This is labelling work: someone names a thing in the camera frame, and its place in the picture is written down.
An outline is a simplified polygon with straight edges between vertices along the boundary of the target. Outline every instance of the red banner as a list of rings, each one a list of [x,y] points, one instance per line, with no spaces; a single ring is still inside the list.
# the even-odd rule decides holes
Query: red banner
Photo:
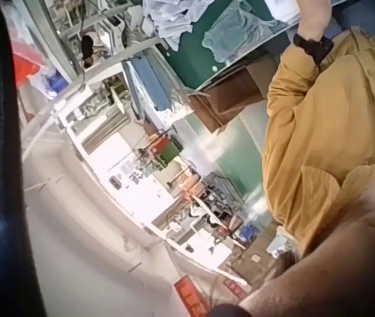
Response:
[[[208,305],[189,276],[183,276],[174,284],[174,288],[191,317],[205,317],[208,313]]]

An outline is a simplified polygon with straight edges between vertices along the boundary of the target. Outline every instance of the mustard yellow shirt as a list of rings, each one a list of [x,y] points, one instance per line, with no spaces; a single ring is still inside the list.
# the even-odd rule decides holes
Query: mustard yellow shirt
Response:
[[[303,252],[375,178],[375,38],[334,42],[320,67],[289,46],[269,87],[264,190]]]

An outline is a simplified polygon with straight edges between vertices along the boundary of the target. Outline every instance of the hand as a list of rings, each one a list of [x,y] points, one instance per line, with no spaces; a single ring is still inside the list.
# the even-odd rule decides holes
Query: hand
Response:
[[[331,20],[330,0],[296,0],[300,9],[298,34],[305,40],[320,41]]]

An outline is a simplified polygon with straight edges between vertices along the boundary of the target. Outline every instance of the factory floor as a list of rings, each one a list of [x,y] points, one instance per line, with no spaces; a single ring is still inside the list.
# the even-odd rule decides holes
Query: factory floor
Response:
[[[253,120],[261,123],[259,129],[248,124],[252,114],[266,116],[265,105],[251,105],[244,112],[218,135],[210,133],[195,114],[177,121],[174,127],[184,146],[182,156],[192,162],[201,175],[219,172],[227,177],[245,201],[245,216],[253,213],[256,221],[266,227],[271,217],[263,200],[262,161],[258,144],[266,121],[265,118],[257,122]]]

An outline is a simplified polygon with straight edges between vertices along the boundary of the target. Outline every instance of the shirt sleeve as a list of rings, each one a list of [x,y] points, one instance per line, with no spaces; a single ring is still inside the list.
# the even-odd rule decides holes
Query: shirt sleeve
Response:
[[[280,167],[294,131],[294,107],[300,107],[306,93],[319,75],[318,67],[303,49],[289,46],[269,86],[267,113],[269,122],[262,156],[263,186],[273,212],[276,197],[271,189],[277,184]]]

